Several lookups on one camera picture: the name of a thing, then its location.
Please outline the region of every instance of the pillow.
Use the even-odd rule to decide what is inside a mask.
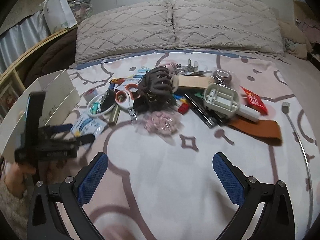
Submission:
[[[178,48],[249,49],[282,55],[280,28],[259,0],[172,0]]]
[[[77,64],[174,43],[172,7],[167,1],[123,6],[85,19],[78,27]]]
[[[286,23],[278,20],[282,37],[292,41],[293,43],[305,44],[307,51],[311,53],[312,47],[307,36],[294,24]]]

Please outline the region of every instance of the white curtain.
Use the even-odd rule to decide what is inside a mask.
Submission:
[[[40,12],[26,17],[0,36],[0,73],[36,43],[51,35]]]

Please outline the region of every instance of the tape roll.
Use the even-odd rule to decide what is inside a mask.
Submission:
[[[218,82],[225,83],[226,85],[229,85],[232,80],[231,74],[223,69],[217,69],[216,71],[214,71],[212,76],[213,78],[218,80]]]
[[[120,106],[116,105],[110,114],[110,118],[109,118],[109,125],[110,126],[116,125],[116,123],[118,121],[119,114],[120,114]]]
[[[85,101],[89,103],[97,95],[98,95],[98,91],[95,88],[90,88],[86,93],[84,93],[83,97]]]

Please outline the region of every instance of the cardboard box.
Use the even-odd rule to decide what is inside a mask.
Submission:
[[[212,77],[197,77],[176,75],[172,77],[174,91],[204,91],[210,84],[215,83]]]
[[[14,150],[20,146],[24,131],[25,112],[30,92],[46,91],[39,126],[63,124],[80,101],[80,96],[66,70],[57,71],[34,81],[18,98],[0,124],[0,153],[9,163],[14,162]]]

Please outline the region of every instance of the pink object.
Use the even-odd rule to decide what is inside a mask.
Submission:
[[[306,19],[300,22],[298,28],[307,36],[310,43],[320,42],[320,23]]]
[[[167,111],[155,111],[149,114],[145,119],[144,128],[150,133],[159,133],[162,135],[171,135],[180,127],[179,118]]]
[[[159,65],[158,67],[166,67],[169,70],[170,77],[172,77],[175,74],[175,70],[178,68],[178,64],[175,62],[168,62]]]

